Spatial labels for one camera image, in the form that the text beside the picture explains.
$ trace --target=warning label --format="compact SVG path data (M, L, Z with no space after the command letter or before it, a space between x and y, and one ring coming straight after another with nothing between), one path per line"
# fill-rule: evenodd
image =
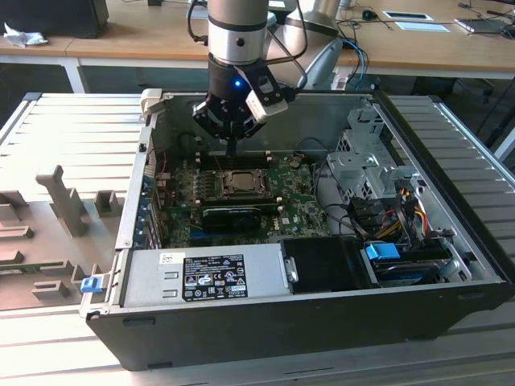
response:
M243 255L187 257L183 262L186 302L248 296Z

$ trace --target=white sticker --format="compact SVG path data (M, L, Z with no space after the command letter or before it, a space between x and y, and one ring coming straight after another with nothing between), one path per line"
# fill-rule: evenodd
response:
M159 264L176 264L181 263L186 257L184 252L161 253L159 255Z
M284 5L284 2L277 2L275 0L271 0L268 2L269 6L274 6L276 8L286 8L286 6Z
M4 269L0 271L0 275L19 275L20 273L23 273L21 269Z
M233 292L246 290L246 287L244 285L231 285L230 287L227 287L227 288L229 288L229 291L233 291Z

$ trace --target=black cable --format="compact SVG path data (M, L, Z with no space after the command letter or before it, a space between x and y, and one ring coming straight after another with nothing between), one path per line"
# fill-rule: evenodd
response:
M278 46L280 46L280 48L284 51L284 53L289 55L289 56L291 56L291 53L284 46L284 44L282 44L281 40L279 40L279 38L275 35L275 33L271 30L271 28L268 28L268 32L270 33L270 36L272 36L272 39L276 42L276 44ZM304 88L306 87L306 84L307 84L307 74L306 74L306 70L304 70L304 67L300 65L300 63L298 62L297 59L294 59L293 62L295 63L295 66L299 69L300 73L303 76L303 80L302 80L300 86L298 86L295 89L295 93L298 94L299 92L304 90Z
M325 150L328 151L328 153L331 153L332 150L329 149L327 146L325 146L318 138L316 137L305 137L305 138L302 138L300 139L296 144L295 144L295 148L294 148L294 154L296 154L298 151L299 151L299 146L301 143L305 142L305 141L314 141L316 143L318 143L320 146L322 146Z
M502 95L499 97L499 99L497 100L497 102L495 103L495 105L490 109L490 111L488 112L488 114L486 114L486 117L484 117L484 120L481 122L480 124L480 127L477 129L476 131L476 136L479 135L481 129L483 129L483 126L484 124L486 123L486 121L490 118L490 116L493 114L493 112L496 110L497 106L500 104L500 102L505 98L506 94L508 93L508 91L512 88L513 86L513 83L515 83L515 77L512 79L512 81L509 83L508 87L506 88L506 90L502 93Z
M199 146L199 143L196 140L197 139L197 135L195 133L193 133L192 131L183 131L182 133L177 134L177 147L179 148L179 151L182 152L183 154L186 154L186 152L184 151L183 143L182 143L181 140L185 136L189 136L189 137L193 138L197 148Z
M301 21L301 23L303 25L304 48L302 49L301 52L299 52L298 54L293 55L293 56L290 55L290 56L285 56L284 58L265 60L265 64L268 65L268 66L270 66L272 64L281 64L281 63L292 62L292 61L300 58L307 51L307 29L306 29L306 22L304 21L304 13L300 9L300 0L296 0L296 1L297 1L297 10L299 10L300 21Z
M342 29L340 28L340 23L337 23L336 25L338 26L338 29L340 30L340 33L342 34L343 38L344 38L344 39L346 39L346 40L349 40L349 41L350 41L350 39L349 39L347 36L345 36L345 33L344 33L344 32L342 31ZM357 50L355 50L354 48L353 48L353 50L354 50L354 52L355 52L355 53L356 53L356 55L357 55L357 64L356 64L356 66L354 67L354 69L352 70L350 77L347 79L347 83L348 83L348 84L350 84L351 80L352 80L352 79L354 78L354 76L356 75L356 73L357 73L357 69L360 67L360 64L361 64L361 55L360 55L360 53L359 53Z
M335 206L335 205L339 205L339 204L334 204L334 203L331 203L329 205L327 205L326 207L323 207L321 204L320 204L320 201L319 201L319 197L318 197L318 190L319 190L319 183L320 183L320 177L322 176L322 171L324 169L325 166L328 166L328 161L325 160L322 164L322 166L319 168L319 173L317 175L317 179L316 179L316 182L315 182L315 189L313 191L313 196L315 197L315 202L316 204L320 207L320 209L322 209L323 211L325 211L327 208L329 207L332 207L332 206ZM347 224L345 223L343 220L340 220L338 219L337 217L333 216L331 213L327 213L325 212L326 216L328 218L330 218L331 220L337 222L338 224L340 225L344 225L345 227L349 228L349 229L352 229L354 231L354 227L351 225L351 224Z
M193 39L193 41L195 43L202 43L204 46L207 46L208 45L208 37L205 35L203 35L203 36L195 35L192 30L192 14L193 14L193 10L197 6L198 2L199 2L199 0L192 0L192 4L190 4L189 9L187 10L187 16L186 16L187 33L190 35L190 37Z
M350 84L352 79L354 79L354 76L357 74L358 68L361 66L361 68L362 68L361 71L362 71L363 76L360 76L360 80L354 86L354 89L357 90L360 87L361 82L365 78L367 70L369 69L369 54L363 48L360 47L359 42L357 41L355 26L352 25L352 24L349 24L349 27L352 28L352 33L354 35L354 42L352 42L352 40L350 38L348 38L345 35L345 33L342 31L342 29L340 28L340 23L342 23L342 22L339 22L336 25L338 26L338 29L340 30L340 33L342 34L344 39L346 39L347 41L349 41L351 43L354 43L356 45L356 48L357 48L357 49L354 48L354 51L356 52L356 55L357 55L357 64L356 64L356 67L352 70L352 73L351 73L350 77L347 80L347 83Z

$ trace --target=wooden desk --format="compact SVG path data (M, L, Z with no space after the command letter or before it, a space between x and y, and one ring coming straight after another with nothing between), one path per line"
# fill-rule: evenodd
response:
M51 37L47 44L21 48L13 46L6 39L0 39L0 55L66 56L66 48L73 41L71 37Z
M50 37L50 44L23 50L0 40L0 62L59 64L65 67L74 92L87 92L81 66L207 68L208 49L192 42L186 32L187 5L107 0L109 25L99 39ZM436 22L475 18L458 0L360 0L380 15L383 10L428 13ZM507 11L509 6L475 0L477 10ZM363 8L340 12L340 18L361 20ZM369 54L371 74L510 79L515 75L515 42L501 36L467 36L456 25L451 33L402 31L389 23L361 23L356 35ZM196 34L207 32L205 20L193 20ZM352 36L349 27L343 27ZM356 65L356 53L344 51L336 72L344 78Z
M208 48L195 44L186 32L187 5L108 0L109 24L99 39L75 39L66 50L79 58L202 60ZM192 20L193 31L206 35L208 23Z
M475 13L457 6L454 0L360 0L363 6L372 6L381 20L391 21L382 11L420 12L429 14L432 23L453 23L455 18L475 18ZM509 6L475 1L474 6L486 15L486 10L506 12ZM361 20L363 7L341 11L339 18ZM395 23L360 23L356 37L369 54L369 72L398 75L435 75L468 77L512 78L515 75L515 41L495 35L468 35L460 26L444 25L448 32L403 31ZM348 37L353 37L350 27L343 27ZM356 65L356 54L340 65Z

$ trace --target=blue latch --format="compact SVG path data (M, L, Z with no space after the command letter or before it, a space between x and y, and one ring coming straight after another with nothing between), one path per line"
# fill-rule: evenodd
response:
M376 243L365 248L369 260L375 259L399 259L401 256L395 244L392 243Z
M80 291L83 294L88 292L102 292L102 278L101 277L86 277L80 284Z

